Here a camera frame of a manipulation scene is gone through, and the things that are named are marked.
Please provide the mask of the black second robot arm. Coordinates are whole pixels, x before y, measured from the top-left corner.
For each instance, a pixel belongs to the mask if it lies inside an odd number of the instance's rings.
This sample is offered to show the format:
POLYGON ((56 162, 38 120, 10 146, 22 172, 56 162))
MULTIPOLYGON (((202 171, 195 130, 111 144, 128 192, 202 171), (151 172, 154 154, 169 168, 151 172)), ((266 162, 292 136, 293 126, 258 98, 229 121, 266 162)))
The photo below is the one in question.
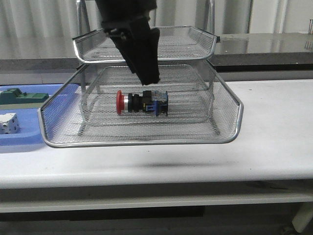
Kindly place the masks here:
POLYGON ((150 28, 149 13, 155 0, 97 0, 105 34, 112 39, 142 85, 159 82, 158 28, 150 28))

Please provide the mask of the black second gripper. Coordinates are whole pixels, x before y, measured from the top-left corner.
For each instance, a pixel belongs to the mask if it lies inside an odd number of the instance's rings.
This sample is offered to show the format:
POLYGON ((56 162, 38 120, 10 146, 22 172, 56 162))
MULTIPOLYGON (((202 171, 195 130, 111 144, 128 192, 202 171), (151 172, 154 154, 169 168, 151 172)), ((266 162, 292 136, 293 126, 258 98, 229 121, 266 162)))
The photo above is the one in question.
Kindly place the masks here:
POLYGON ((100 11, 101 26, 125 59, 132 73, 142 85, 159 82, 157 49, 160 37, 158 28, 150 28, 150 10, 135 13, 120 10, 100 11))

